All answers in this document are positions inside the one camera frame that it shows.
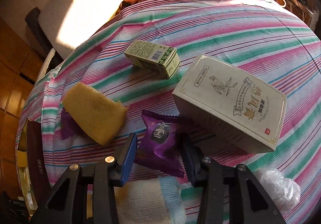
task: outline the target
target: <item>striped bedsheet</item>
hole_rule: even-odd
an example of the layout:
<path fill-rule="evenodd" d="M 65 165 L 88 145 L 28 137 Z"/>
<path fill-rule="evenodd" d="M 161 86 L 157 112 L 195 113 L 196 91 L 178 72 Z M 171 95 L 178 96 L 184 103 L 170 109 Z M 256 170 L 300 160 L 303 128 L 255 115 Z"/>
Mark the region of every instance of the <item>striped bedsheet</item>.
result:
<path fill-rule="evenodd" d="M 181 60 L 169 80 L 133 67 L 123 52 L 133 40 L 177 48 Z M 96 163 L 113 153 L 130 132 L 143 137 L 141 110 L 177 115 L 171 92 L 200 53 L 215 56 L 276 87 L 288 97 L 285 120 L 275 152 L 246 154 L 218 141 L 202 129 L 190 135 L 195 144 L 219 163 L 280 169 L 301 186 L 301 201 L 287 223 L 302 223 L 321 195 L 321 43 L 296 16 L 262 0 L 151 0 L 126 8 L 120 21 L 80 45 L 30 93 L 21 115 L 16 143 L 27 118 L 42 123 L 42 141 L 49 180 L 54 184 L 72 163 Z M 77 82 L 129 106 L 126 125 L 108 147 L 90 138 L 62 140 L 62 99 Z M 162 172 L 134 165 L 130 181 L 154 178 Z M 187 224 L 196 223 L 201 188 L 186 177 L 179 180 Z M 224 223 L 229 222 L 229 197 Z"/>

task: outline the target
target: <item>green stripe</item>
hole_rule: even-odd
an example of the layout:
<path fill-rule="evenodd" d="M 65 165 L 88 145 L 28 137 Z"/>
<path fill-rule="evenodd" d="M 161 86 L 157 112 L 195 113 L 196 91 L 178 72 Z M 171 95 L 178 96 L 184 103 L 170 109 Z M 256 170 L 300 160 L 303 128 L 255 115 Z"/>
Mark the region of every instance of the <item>green stripe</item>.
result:
<path fill-rule="evenodd" d="M 297 28 L 296 30 L 298 32 L 302 32 L 304 30 L 307 30 L 307 28 Z M 215 38 L 212 38 L 203 42 L 188 44 L 184 47 L 178 48 L 177 52 L 179 55 L 181 55 L 181 54 L 186 54 L 195 50 L 207 48 L 210 46 L 223 44 L 229 41 L 240 40 L 240 39 L 249 38 L 249 37 L 257 37 L 265 34 L 275 35 L 276 33 L 285 33 L 285 32 L 288 32 L 288 28 L 281 27 L 281 28 L 260 29 L 260 30 L 254 30 L 254 31 L 251 30 L 251 31 L 245 31 L 245 32 L 242 31 L 234 34 L 225 35 L 225 36 L 216 36 Z"/>
<path fill-rule="evenodd" d="M 54 132 L 55 131 L 55 125 L 53 126 L 43 126 L 42 130 L 41 130 L 43 133 L 44 132 Z"/>
<path fill-rule="evenodd" d="M 248 168 L 254 172 L 258 168 L 270 165 L 281 155 L 288 152 L 303 137 L 304 133 L 309 129 L 315 118 L 320 114 L 320 110 L 320 107 L 317 106 L 306 121 L 290 137 L 278 145 L 274 152 L 269 152 L 263 155 L 261 158 L 248 165 Z"/>
<path fill-rule="evenodd" d="M 223 221 L 228 220 L 230 218 L 230 212 L 224 212 L 223 213 Z"/>
<path fill-rule="evenodd" d="M 227 61 L 229 63 L 234 63 L 234 62 L 241 62 L 243 60 L 246 60 L 247 58 L 251 58 L 253 56 L 258 56 L 267 52 L 273 52 L 273 51 L 277 51 L 280 49 L 284 49 L 285 45 L 287 46 L 297 46 L 297 45 L 301 45 L 300 42 L 295 41 L 291 42 L 291 43 L 287 43 L 287 44 L 277 44 L 277 45 L 273 45 L 273 46 L 268 46 L 268 47 L 263 47 L 263 48 L 259 48 L 257 50 L 251 51 L 251 55 L 252 56 L 248 56 L 248 53 L 244 53 L 241 56 L 230 56 L 230 57 L 224 57 L 224 58 L 220 58 L 220 60 L 224 60 Z M 135 89 L 133 91 L 129 91 L 126 94 L 123 94 L 119 97 L 114 98 L 114 101 L 121 101 L 121 102 L 127 102 L 129 100 L 135 99 L 139 96 L 143 96 L 145 94 L 151 93 L 151 92 L 155 92 L 157 90 L 160 90 L 161 88 L 167 87 L 167 86 L 171 86 L 173 84 L 176 84 L 180 81 L 180 79 L 182 78 L 182 76 L 184 75 L 185 71 L 181 71 L 179 73 L 176 73 L 171 79 L 169 80 L 164 80 L 164 81 L 160 81 L 160 82 L 155 82 L 153 84 L 149 84 L 147 86 L 144 86 L 142 88 L 139 89 Z"/>
<path fill-rule="evenodd" d="M 309 44 L 309 43 L 313 43 L 313 42 L 316 42 L 316 38 L 313 37 L 313 38 L 306 38 L 305 40 L 302 40 L 302 43 L 303 44 Z M 240 53 L 238 55 L 235 55 L 235 56 L 227 56 L 227 57 L 223 57 L 223 58 L 220 58 L 220 60 L 222 61 L 225 61 L 225 62 L 228 62 L 228 63 L 236 63 L 236 62 L 241 62 L 241 61 L 244 61 L 246 59 L 250 59 L 250 58 L 253 58 L 253 57 L 256 57 L 258 55 L 261 55 L 261 54 L 265 54 L 265 53 L 272 53 L 272 52 L 275 52 L 275 51 L 279 51 L 279 50 L 282 50 L 282 49 L 287 49 L 287 48 L 295 48 L 297 47 L 298 45 L 302 45 L 300 41 L 292 41 L 292 42 L 287 42 L 287 43 L 278 43 L 278 44 L 275 44 L 275 45 L 269 45 L 269 46 L 266 46 L 266 47 L 263 47 L 260 49 L 260 51 L 258 52 L 256 49 L 254 50 L 251 50 L 251 51 L 248 51 L 248 52 L 245 52 L 245 53 Z"/>
<path fill-rule="evenodd" d="M 300 163 L 298 163 L 289 173 L 286 174 L 285 177 L 293 179 L 294 176 L 304 167 L 304 165 L 308 163 L 310 158 L 316 152 L 316 150 L 319 147 L 320 143 L 321 143 L 321 139 L 318 138 L 316 143 L 311 148 L 311 150 L 304 156 L 304 158 L 300 161 Z"/>
<path fill-rule="evenodd" d="M 160 90 L 160 89 L 168 87 L 168 86 L 171 86 L 173 84 L 178 83 L 182 79 L 184 73 L 185 73 L 185 71 L 178 72 L 170 79 L 161 80 L 161 81 L 146 85 L 140 89 L 129 91 L 121 96 L 114 98 L 113 101 L 120 101 L 120 102 L 124 103 L 129 100 L 135 99 L 137 97 L 143 96 L 145 94 Z"/>
<path fill-rule="evenodd" d="M 141 23 L 141 22 L 146 22 L 146 21 L 152 21 L 156 19 L 163 19 L 170 17 L 177 12 L 170 12 L 170 13 L 162 13 L 158 15 L 152 15 L 152 16 L 143 16 L 143 17 L 138 17 L 134 19 L 128 20 L 127 18 L 124 19 L 123 21 L 120 20 L 117 23 L 112 24 L 108 29 L 102 30 L 101 33 L 89 38 L 86 42 L 83 44 L 79 45 L 71 54 L 70 56 L 65 60 L 64 64 L 61 67 L 61 71 L 69 65 L 74 59 L 76 59 L 79 55 L 84 53 L 88 48 L 92 47 L 94 44 L 98 43 L 105 37 L 108 37 L 111 35 L 114 31 L 116 31 L 120 26 L 126 25 L 126 24 L 136 24 L 136 23 Z"/>
<path fill-rule="evenodd" d="M 137 67 L 130 67 L 127 70 L 124 70 L 120 73 L 117 73 L 116 75 L 110 76 L 107 79 L 101 81 L 100 83 L 97 83 L 96 85 L 93 86 L 93 88 L 95 88 L 96 90 L 98 90 L 99 88 L 104 87 L 105 85 L 109 84 L 109 83 L 113 83 L 121 78 L 125 78 L 128 77 L 129 75 L 131 75 L 132 73 L 134 73 L 136 70 L 138 70 L 140 68 Z"/>
<path fill-rule="evenodd" d="M 57 114 L 57 112 L 58 112 L 58 108 L 57 109 L 47 109 L 47 108 L 42 109 L 42 115 Z"/>
<path fill-rule="evenodd" d="M 45 77 L 43 77 L 39 82 L 37 82 L 37 83 L 35 84 L 35 86 L 38 86 L 38 84 L 42 84 L 42 81 L 43 81 L 44 79 L 46 79 L 46 81 L 47 81 L 47 80 L 48 80 L 48 77 L 49 77 L 49 74 L 50 74 L 50 75 L 54 75 L 54 74 L 57 73 L 57 71 L 56 71 L 55 73 L 52 73 L 52 71 L 53 71 L 53 70 L 51 70 L 50 72 L 48 72 Z M 28 96 L 27 102 L 25 103 L 25 106 L 24 106 L 23 110 L 24 110 L 31 102 L 33 102 L 33 101 L 37 98 L 37 96 L 40 94 L 40 92 L 42 92 L 42 91 L 44 90 L 44 87 L 45 87 L 45 85 L 43 85 L 42 88 L 38 89 L 35 93 L 33 93 L 32 96 Z"/>
<path fill-rule="evenodd" d="M 47 74 L 46 74 L 44 77 L 42 77 L 42 78 L 37 82 L 37 84 L 38 84 L 38 83 L 39 83 L 39 84 L 42 84 L 42 83 L 44 83 L 43 81 L 47 81 L 50 72 L 51 72 L 51 70 L 50 70 L 49 72 L 47 72 Z"/>
<path fill-rule="evenodd" d="M 185 201 L 185 200 L 189 200 L 189 198 L 191 197 L 195 197 L 195 198 L 200 197 L 202 195 L 202 192 L 203 192 L 202 187 L 199 187 L 199 188 L 191 187 L 188 189 L 183 189 L 181 191 L 181 198 L 183 201 Z"/>

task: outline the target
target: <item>pink stripe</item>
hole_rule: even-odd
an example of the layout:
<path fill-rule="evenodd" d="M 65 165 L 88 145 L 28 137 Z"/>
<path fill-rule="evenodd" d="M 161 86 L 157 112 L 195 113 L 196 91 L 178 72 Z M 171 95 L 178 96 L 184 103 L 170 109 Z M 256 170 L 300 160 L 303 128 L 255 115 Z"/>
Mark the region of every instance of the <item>pink stripe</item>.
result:
<path fill-rule="evenodd" d="M 194 10 L 194 12 L 200 12 L 200 11 L 203 11 L 201 8 L 200 9 L 196 9 Z M 187 13 L 180 13 L 180 14 L 177 14 L 175 16 L 171 16 L 167 19 L 177 19 L 178 17 L 182 17 L 182 16 L 189 16 L 191 14 L 191 12 L 188 12 Z M 212 16 L 196 16 L 194 18 L 189 18 L 187 20 L 180 20 L 180 21 L 177 21 L 175 23 L 172 23 L 172 24 L 166 24 L 166 25 L 163 25 L 161 28 L 157 29 L 157 30 L 153 30 L 153 31 L 150 31 L 146 34 L 143 34 L 135 39 L 140 39 L 140 40 L 151 40 L 153 39 L 155 36 L 157 36 L 158 34 L 166 34 L 168 32 L 171 32 L 171 31 L 175 31 L 181 27 L 188 27 L 190 26 L 191 24 L 203 24 L 203 23 L 208 23 L 209 21 L 215 21 L 217 20 L 218 18 L 220 17 L 224 17 L 224 18 L 228 18 L 230 16 L 234 16 L 234 13 L 222 13 L 222 14 L 216 14 L 216 15 L 212 15 Z M 257 12 L 255 11 L 251 11 L 251 16 L 262 16 L 262 14 L 258 14 Z M 150 22 L 150 23 L 147 23 L 147 24 L 144 24 L 144 25 L 140 25 L 140 26 L 151 26 L 151 25 L 155 25 L 157 24 L 158 22 L 162 22 L 163 20 L 157 20 L 157 21 L 154 21 L 154 22 Z M 121 43 L 113 43 L 113 44 L 110 44 L 105 50 L 108 50 L 108 48 L 111 48 L 111 49 L 114 49 L 116 46 L 119 46 L 121 48 L 127 48 L 129 47 L 129 45 L 131 44 L 131 42 L 121 42 Z"/>
<path fill-rule="evenodd" d="M 303 110 L 300 110 L 301 112 L 294 113 L 294 118 L 292 119 L 291 123 L 282 127 L 280 138 L 285 136 L 292 128 L 294 128 L 304 118 L 304 116 L 312 109 L 312 107 L 315 105 L 317 100 L 320 98 L 320 95 L 321 95 L 321 91 L 319 89 L 318 95 L 311 102 L 309 102 L 308 105 L 306 105 Z"/>
<path fill-rule="evenodd" d="M 93 84 L 93 83 L 96 83 L 100 80 L 103 80 L 103 79 L 107 79 L 108 76 L 126 68 L 126 67 L 129 67 L 131 66 L 131 63 L 126 59 L 126 62 L 124 64 L 121 64 L 121 65 L 114 65 L 108 69 L 106 69 L 103 73 L 101 73 L 100 75 L 98 74 L 95 74 L 95 75 L 92 75 L 90 78 L 88 78 L 88 76 L 84 76 L 82 79 L 81 79 L 81 82 L 84 83 L 84 84 Z"/>
<path fill-rule="evenodd" d="M 128 61 L 127 58 L 123 58 L 119 62 L 117 62 L 116 64 L 114 64 L 112 66 L 104 67 L 99 70 L 91 70 L 90 72 L 86 72 L 86 74 L 84 75 L 84 77 L 82 79 L 88 80 L 88 79 L 95 78 L 96 76 L 97 76 L 97 78 L 99 78 L 102 75 L 107 76 L 107 75 L 113 74 L 113 73 L 125 68 L 126 65 L 130 65 L 130 62 Z"/>
<path fill-rule="evenodd" d="M 155 104 L 155 105 L 153 105 L 153 107 L 149 107 L 148 110 L 160 113 L 163 110 L 170 110 L 172 108 L 176 109 L 176 104 L 175 104 L 174 100 L 172 100 L 172 102 L 164 104 L 164 105 Z M 141 120 L 141 113 L 137 113 L 136 116 L 132 117 L 130 120 L 128 119 L 126 121 L 126 123 L 130 123 L 130 122 L 134 122 L 134 121 L 138 121 L 138 120 Z"/>
<path fill-rule="evenodd" d="M 198 39 L 203 39 L 203 38 L 215 36 L 218 34 L 230 34 L 230 33 L 239 32 L 247 29 L 251 30 L 251 29 L 260 29 L 260 28 L 267 28 L 267 27 L 275 28 L 275 27 L 283 27 L 283 26 L 282 24 L 280 24 L 280 22 L 274 21 L 274 20 L 269 22 L 266 21 L 264 23 L 251 22 L 251 23 L 240 23 L 240 24 L 230 24 L 230 25 L 225 24 L 224 28 L 213 27 L 212 29 L 193 33 L 188 37 L 188 40 L 186 40 L 185 37 L 182 37 L 176 40 L 166 41 L 164 42 L 164 44 L 171 44 L 171 46 L 176 47 L 182 44 L 188 44 L 190 42 L 194 42 L 195 40 L 198 40 Z"/>
<path fill-rule="evenodd" d="M 308 95 L 304 96 L 299 102 L 297 102 L 293 107 L 291 107 L 289 110 L 285 113 L 285 119 L 283 122 L 283 127 L 292 124 L 292 120 L 299 116 L 297 110 L 301 110 L 302 107 L 305 107 L 307 104 L 314 105 L 320 98 L 319 91 L 321 89 L 321 82 L 319 82 L 315 88 L 311 91 L 311 93 L 308 93 Z"/>
<path fill-rule="evenodd" d="M 285 77 L 281 78 L 279 81 L 276 81 L 274 83 L 272 83 L 271 85 L 274 86 L 275 88 L 282 90 L 284 89 L 286 86 L 288 86 L 289 84 L 291 84 L 293 81 L 295 81 L 296 79 L 298 79 L 299 77 L 295 77 L 297 75 L 302 75 L 304 74 L 304 71 L 308 70 L 309 68 L 314 67 L 314 62 L 313 60 L 310 60 L 306 65 L 300 67 L 297 70 L 294 70 L 293 72 L 291 72 L 290 74 L 286 75 Z"/>
<path fill-rule="evenodd" d="M 195 2 L 200 0 L 148 0 L 148 1 L 144 1 L 139 4 L 132 5 L 130 7 L 125 8 L 120 12 L 120 18 L 123 19 L 134 12 L 141 11 L 143 9 L 148 9 L 150 7 L 154 8 L 167 3 L 174 4 L 174 3 L 184 3 L 184 2 L 190 2 L 190 1 Z"/>
<path fill-rule="evenodd" d="M 295 62 L 300 58 L 304 58 L 304 56 L 306 56 L 306 52 L 302 51 L 302 52 L 294 54 L 292 56 L 289 55 L 289 56 L 285 57 L 284 59 L 282 59 L 282 58 L 276 59 L 275 60 L 276 64 L 273 63 L 273 61 L 271 61 L 269 64 L 264 64 L 261 67 L 258 67 L 259 71 L 256 71 L 254 74 L 256 76 L 265 74 L 267 71 L 270 72 L 270 71 L 276 70 L 279 67 L 286 66 L 286 65 L 290 64 L 291 62 Z"/>
<path fill-rule="evenodd" d="M 301 154 L 301 152 L 302 151 L 304 151 L 304 149 L 309 145 L 309 143 L 313 140 L 313 138 L 315 137 L 315 135 L 318 133 L 318 131 L 320 130 L 320 128 L 321 128 L 321 126 L 318 128 L 318 130 L 315 132 L 315 134 L 312 136 L 312 138 L 309 140 L 309 142 L 303 147 L 303 149 L 293 158 L 293 160 L 291 160 L 283 169 L 282 169 L 282 171 L 287 167 L 287 166 L 289 166 L 300 154 Z M 307 137 L 307 139 L 304 141 L 304 143 L 309 139 L 309 137 L 312 135 L 312 133 Z M 294 154 L 304 145 L 304 143 L 294 152 Z"/>
<path fill-rule="evenodd" d="M 62 71 L 60 70 L 60 72 L 58 73 L 58 76 L 61 76 L 61 77 L 67 76 L 67 74 L 69 72 L 71 72 L 75 67 L 81 65 L 85 61 L 90 60 L 92 56 L 94 56 L 96 54 L 99 54 L 101 49 L 102 49 L 102 47 L 104 45 L 108 44 L 115 37 L 115 35 L 119 33 L 120 30 L 121 30 L 121 27 L 119 27 L 116 31 L 114 31 L 111 35 L 109 35 L 109 37 L 104 38 L 103 39 L 104 41 L 102 41 L 98 45 L 94 45 L 90 50 L 86 50 L 86 52 L 83 53 L 82 55 L 79 55 L 77 59 L 74 59 Z"/>
<path fill-rule="evenodd" d="M 286 58 L 288 56 L 293 56 L 296 53 L 306 53 L 306 50 L 303 46 L 300 46 L 298 48 L 294 48 L 285 52 L 277 53 L 272 56 L 263 57 L 260 59 L 256 59 L 254 61 L 248 62 L 246 64 L 238 66 L 240 69 L 245 70 L 249 73 L 252 73 L 254 71 L 259 71 L 256 68 L 262 68 L 262 66 L 265 66 L 267 63 L 274 62 L 275 60 L 280 60 L 283 58 Z"/>
<path fill-rule="evenodd" d="M 306 76 L 299 77 L 299 81 L 292 85 L 292 88 L 288 89 L 287 91 L 283 92 L 284 94 L 288 95 L 289 93 L 293 92 L 294 89 L 298 88 L 300 85 L 302 85 L 304 82 L 308 81 L 310 78 L 312 78 L 314 75 L 317 74 L 317 70 L 313 73 L 307 74 Z"/>
<path fill-rule="evenodd" d="M 320 161 L 321 161 L 321 148 L 319 148 L 315 156 L 312 158 L 309 164 L 305 167 L 305 169 L 300 173 L 300 175 L 296 177 L 295 182 L 301 186 L 304 182 L 305 177 L 310 176 L 311 171 L 318 166 Z"/>
<path fill-rule="evenodd" d="M 141 109 L 143 107 L 146 107 L 146 104 L 149 106 L 150 104 L 153 104 L 153 103 L 159 103 L 159 100 L 161 100 L 163 98 L 164 99 L 165 98 L 172 98 L 172 92 L 173 92 L 173 90 L 169 90 L 169 91 L 163 92 L 161 94 L 151 96 L 148 99 L 144 99 L 144 100 L 135 102 L 129 106 L 128 114 L 132 114 L 134 111 L 137 111 L 137 110 L 140 110 L 140 112 L 141 112 Z"/>
<path fill-rule="evenodd" d="M 163 92 L 162 94 L 159 94 L 159 95 L 161 95 L 164 98 L 162 100 L 163 100 L 163 102 L 165 104 L 172 103 L 173 100 L 174 100 L 172 95 L 171 95 L 171 91 Z M 152 100 L 150 101 L 150 103 L 136 102 L 134 104 L 136 104 L 136 107 L 134 107 L 133 109 L 129 109 L 129 111 L 127 113 L 127 119 L 132 119 L 132 118 L 135 118 L 137 116 L 140 116 L 141 112 L 142 112 L 142 109 L 144 109 L 145 107 L 155 108 L 157 106 L 163 105 L 159 101 L 152 101 Z"/>
<path fill-rule="evenodd" d="M 136 84 L 136 83 L 143 82 L 143 81 L 145 81 L 145 80 L 148 80 L 148 79 L 150 79 L 150 78 L 153 78 L 153 77 L 157 76 L 156 74 L 151 73 L 151 72 L 149 72 L 148 70 L 145 70 L 144 72 L 145 72 L 146 74 L 141 75 L 141 76 L 138 76 L 138 77 L 136 77 L 136 78 L 133 78 L 133 79 L 131 79 L 131 80 L 127 81 L 127 82 L 124 82 L 124 83 L 122 83 L 122 84 L 119 84 L 119 85 L 117 85 L 117 86 L 115 86 L 115 87 L 109 88 L 107 91 L 104 91 L 104 92 L 102 92 L 102 93 L 107 96 L 107 95 L 112 94 L 112 93 L 114 93 L 114 92 L 120 91 L 120 90 L 122 90 L 122 89 L 124 89 L 124 88 L 126 88 L 126 87 L 128 87 L 128 86 L 132 86 L 132 85 L 134 85 L 134 84 Z M 135 83 L 130 84 L 130 85 L 127 85 L 127 86 L 124 87 L 124 88 L 121 88 L 121 89 L 119 89 L 119 90 L 116 90 L 116 91 L 114 91 L 114 92 L 111 92 L 111 93 L 106 94 L 107 92 L 109 92 L 109 91 L 111 91 L 111 90 L 113 90 L 113 89 L 116 89 L 116 88 L 118 88 L 118 87 L 123 86 L 124 84 L 128 84 L 128 83 L 133 82 L 133 81 L 135 81 Z"/>
<path fill-rule="evenodd" d="M 321 191 L 319 191 L 319 193 L 317 195 L 314 195 L 312 200 L 309 200 L 308 202 L 308 206 L 305 207 L 305 210 L 296 217 L 295 221 L 293 222 L 293 224 L 297 224 L 302 222 L 302 220 L 307 216 L 307 214 L 314 209 L 314 207 L 317 205 L 319 199 L 321 197 Z"/>
<path fill-rule="evenodd" d="M 290 215 L 287 215 L 284 219 L 288 220 L 290 217 L 292 217 L 299 208 L 303 206 L 303 204 L 310 198 L 310 194 L 313 193 L 316 190 L 316 187 L 320 184 L 321 174 L 319 173 L 315 180 L 309 185 L 307 190 L 304 192 L 304 194 L 300 197 L 300 202 L 298 205 L 295 206 L 295 208 L 292 209 L 292 212 Z"/>
<path fill-rule="evenodd" d="M 132 84 L 126 85 L 126 86 L 124 86 L 124 87 L 122 87 L 122 88 L 120 88 L 120 89 L 117 89 L 117 90 L 113 91 L 113 92 L 109 92 L 108 94 L 106 94 L 106 96 L 111 95 L 111 94 L 113 94 L 113 93 L 115 93 L 115 92 L 121 91 L 121 90 L 123 90 L 123 89 L 126 89 L 127 87 L 133 86 L 133 85 L 135 85 L 135 84 L 141 83 L 141 82 L 143 82 L 143 81 L 152 79 L 152 78 L 157 77 L 157 76 L 158 76 L 158 75 L 156 75 L 156 74 L 154 74 L 154 73 L 151 73 L 149 77 L 143 78 L 143 79 L 141 79 L 141 80 L 139 80 L 139 81 L 136 81 L 136 82 L 134 82 L 134 83 L 132 83 Z"/>
<path fill-rule="evenodd" d="M 139 140 L 143 136 L 144 136 L 144 133 L 137 134 L 137 137 Z M 66 151 L 54 151 L 54 156 L 57 156 L 56 162 L 59 162 L 59 159 L 63 158 L 64 155 L 70 155 L 71 153 L 72 154 L 80 154 L 81 156 L 89 156 L 90 157 L 90 155 L 96 150 L 97 151 L 101 150 L 102 152 L 112 152 L 115 150 L 115 148 L 117 146 L 124 144 L 125 142 L 126 142 L 126 137 L 122 137 L 122 138 L 116 139 L 107 147 L 102 147 L 99 144 L 94 144 L 94 145 L 89 145 L 89 146 L 84 146 L 84 147 L 72 147 L 71 149 L 66 150 Z M 53 153 L 51 153 L 51 152 L 44 152 L 44 154 L 46 154 L 47 157 L 48 157 L 48 155 L 53 155 Z"/>

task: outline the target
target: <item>purple wrapper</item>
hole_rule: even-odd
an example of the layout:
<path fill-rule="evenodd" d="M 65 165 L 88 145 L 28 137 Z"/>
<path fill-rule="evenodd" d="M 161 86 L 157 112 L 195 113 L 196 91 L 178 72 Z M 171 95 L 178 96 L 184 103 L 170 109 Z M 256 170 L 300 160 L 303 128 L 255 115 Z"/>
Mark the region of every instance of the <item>purple wrapper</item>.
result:
<path fill-rule="evenodd" d="M 179 160 L 179 139 L 176 130 L 183 119 L 142 110 L 147 127 L 136 152 L 135 163 L 183 178 L 184 170 Z"/>
<path fill-rule="evenodd" d="M 61 132 L 62 139 L 67 140 L 74 136 L 88 136 L 75 122 L 65 108 L 61 111 Z"/>

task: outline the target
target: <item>yellow sponge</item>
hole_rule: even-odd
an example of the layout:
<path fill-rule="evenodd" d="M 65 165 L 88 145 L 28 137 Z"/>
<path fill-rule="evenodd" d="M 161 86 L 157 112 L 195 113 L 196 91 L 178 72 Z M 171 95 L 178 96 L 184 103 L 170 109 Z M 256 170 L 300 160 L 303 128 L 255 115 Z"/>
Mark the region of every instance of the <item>yellow sponge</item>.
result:
<path fill-rule="evenodd" d="M 112 141 L 126 121 L 126 107 L 83 83 L 73 86 L 62 104 L 83 131 L 100 145 Z"/>

